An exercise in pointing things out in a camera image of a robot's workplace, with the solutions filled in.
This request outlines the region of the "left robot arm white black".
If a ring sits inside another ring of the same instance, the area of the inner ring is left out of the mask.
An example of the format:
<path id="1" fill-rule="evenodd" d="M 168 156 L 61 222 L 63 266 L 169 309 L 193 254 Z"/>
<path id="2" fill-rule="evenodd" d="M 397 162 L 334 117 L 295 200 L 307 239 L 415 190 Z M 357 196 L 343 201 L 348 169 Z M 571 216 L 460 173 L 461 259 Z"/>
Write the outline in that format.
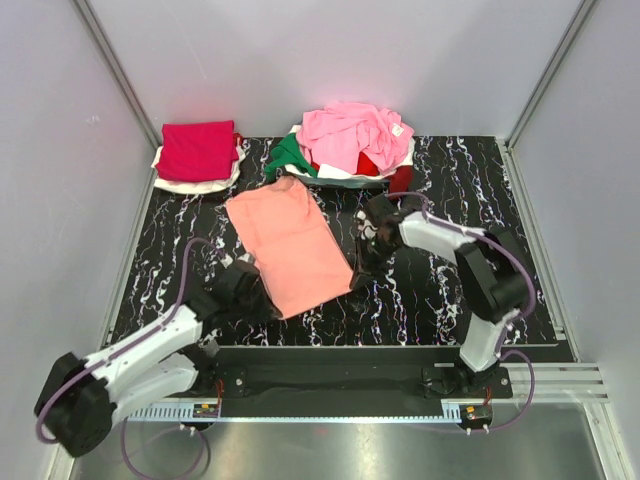
<path id="1" fill-rule="evenodd" d="M 278 321 L 257 262 L 244 255 L 212 284 L 116 344 L 52 365 L 34 407 L 37 434 L 73 458 L 96 449 L 129 415 L 174 394 L 203 396 L 218 385 L 216 330 L 235 320 Z"/>

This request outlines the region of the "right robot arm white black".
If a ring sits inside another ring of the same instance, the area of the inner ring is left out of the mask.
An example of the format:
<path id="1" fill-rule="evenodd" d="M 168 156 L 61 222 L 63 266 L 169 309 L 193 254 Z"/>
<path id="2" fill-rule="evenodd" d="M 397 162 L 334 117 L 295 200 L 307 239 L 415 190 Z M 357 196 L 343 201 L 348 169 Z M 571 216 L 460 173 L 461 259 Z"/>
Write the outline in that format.
<path id="1" fill-rule="evenodd" d="M 436 217 L 426 206 L 392 203 L 408 195 L 377 195 L 356 213 L 350 288 L 357 290 L 380 277 L 403 248 L 424 250 L 454 264 L 471 319 L 454 365 L 425 378 L 422 385 L 426 395 L 439 399 L 476 396 L 497 374 L 513 322 L 535 309 L 533 280 L 509 229 L 471 228 Z"/>

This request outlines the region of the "salmon orange t shirt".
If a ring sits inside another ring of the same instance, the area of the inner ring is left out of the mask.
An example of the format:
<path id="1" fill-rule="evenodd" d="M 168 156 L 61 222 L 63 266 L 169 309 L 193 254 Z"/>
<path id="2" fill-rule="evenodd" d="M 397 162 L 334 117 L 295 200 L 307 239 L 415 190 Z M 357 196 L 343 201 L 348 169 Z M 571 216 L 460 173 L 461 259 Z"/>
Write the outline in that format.
<path id="1" fill-rule="evenodd" d="M 350 291 L 353 271 L 317 202 L 297 178 L 283 176 L 242 192 L 225 207 L 283 318 Z"/>

